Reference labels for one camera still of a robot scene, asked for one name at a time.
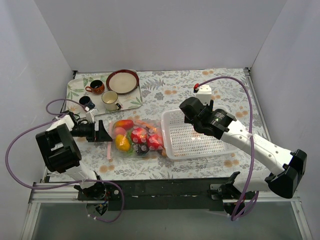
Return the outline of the green fake grapes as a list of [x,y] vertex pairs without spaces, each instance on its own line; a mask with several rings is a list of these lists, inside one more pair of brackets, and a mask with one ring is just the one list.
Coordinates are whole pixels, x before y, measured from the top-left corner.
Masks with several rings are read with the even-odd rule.
[[132,141],[131,139],[131,131],[127,131],[126,132],[126,142],[125,142],[125,150],[126,150],[126,153],[129,154],[129,155],[132,155],[133,152],[134,152],[134,142]]

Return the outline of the pink fake peach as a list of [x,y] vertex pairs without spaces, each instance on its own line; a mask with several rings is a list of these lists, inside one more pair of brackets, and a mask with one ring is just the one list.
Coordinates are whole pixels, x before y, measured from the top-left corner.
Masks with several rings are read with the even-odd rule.
[[113,129],[112,134],[114,137],[116,137],[117,135],[125,136],[127,134],[127,131],[123,127],[116,127]]

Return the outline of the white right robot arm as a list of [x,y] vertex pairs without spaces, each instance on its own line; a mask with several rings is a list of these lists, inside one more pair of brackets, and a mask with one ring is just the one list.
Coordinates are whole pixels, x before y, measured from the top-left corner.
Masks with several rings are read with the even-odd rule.
[[185,123],[191,124],[197,133],[231,144],[263,164],[270,171],[265,181],[273,193],[285,199],[293,197],[306,171],[306,152],[290,151],[250,134],[234,115],[214,109],[212,103],[203,105],[196,97],[184,100],[179,108]]

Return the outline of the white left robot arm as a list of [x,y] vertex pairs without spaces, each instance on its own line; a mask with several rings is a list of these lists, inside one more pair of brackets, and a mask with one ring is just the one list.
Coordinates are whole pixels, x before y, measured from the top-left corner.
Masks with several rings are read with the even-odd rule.
[[107,189],[100,176],[82,162],[81,152],[74,137],[85,138],[89,143],[112,142],[102,120],[95,122],[66,111],[46,131],[35,136],[42,158],[50,172],[66,174],[79,185],[75,188],[88,198],[105,199]]

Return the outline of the orange red fake mango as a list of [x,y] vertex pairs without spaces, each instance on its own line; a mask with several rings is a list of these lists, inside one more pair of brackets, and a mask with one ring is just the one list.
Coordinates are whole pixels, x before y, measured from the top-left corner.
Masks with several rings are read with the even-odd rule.
[[126,131],[134,127],[134,122],[131,119],[123,119],[114,123],[114,128],[123,128]]

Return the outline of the clear zip top bag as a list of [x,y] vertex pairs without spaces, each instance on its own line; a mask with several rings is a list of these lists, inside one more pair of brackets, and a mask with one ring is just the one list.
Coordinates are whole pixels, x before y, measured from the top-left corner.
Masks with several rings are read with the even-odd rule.
[[107,157],[167,157],[159,120],[121,119],[109,123],[112,142],[107,144]]

